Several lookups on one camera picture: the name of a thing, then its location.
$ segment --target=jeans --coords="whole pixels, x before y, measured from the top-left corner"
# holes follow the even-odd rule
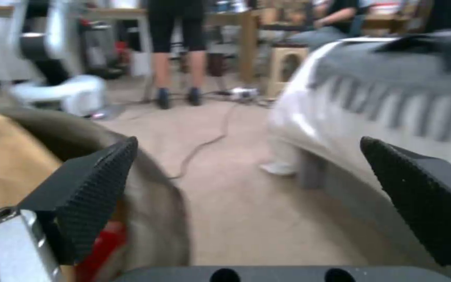
[[[332,43],[340,39],[348,38],[349,36],[335,27],[322,27],[319,30],[302,32],[288,37],[285,42],[306,44],[309,50],[314,51],[321,46]]]

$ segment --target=wooden stool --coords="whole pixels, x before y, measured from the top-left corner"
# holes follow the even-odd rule
[[[267,100],[276,100],[280,92],[285,88],[285,85],[290,80],[290,75],[284,77],[283,67],[287,59],[295,58],[297,60],[297,66],[295,70],[304,62],[309,49],[307,45],[295,44],[295,43],[276,43],[272,46],[271,54],[271,74],[269,75],[269,82],[267,84]]]

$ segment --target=chair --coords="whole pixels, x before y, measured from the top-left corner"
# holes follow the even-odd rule
[[[276,100],[293,73],[304,62],[309,49],[306,45],[276,43],[272,46],[270,75],[266,100]]]

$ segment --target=red object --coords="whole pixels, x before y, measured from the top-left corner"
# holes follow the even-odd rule
[[[126,227],[111,221],[95,240],[93,252],[76,266],[76,282],[94,282],[100,273],[118,273],[121,269],[108,269],[109,259],[126,246]]]
[[[116,51],[118,52],[118,56],[121,58],[122,63],[124,64],[130,63],[130,51],[128,49],[128,45],[126,42],[117,41]]]

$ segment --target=person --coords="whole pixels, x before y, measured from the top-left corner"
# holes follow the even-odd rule
[[[315,2],[315,31],[302,32],[286,39],[287,43],[305,44],[311,50],[324,44],[350,37],[351,24],[360,7],[359,0],[327,0]]]
[[[188,50],[192,88],[188,102],[193,106],[202,103],[201,87],[204,81],[206,46],[204,41],[203,0],[149,0],[149,31],[152,38],[156,103],[161,109],[169,109],[170,49],[175,22],[181,23],[183,45]]]

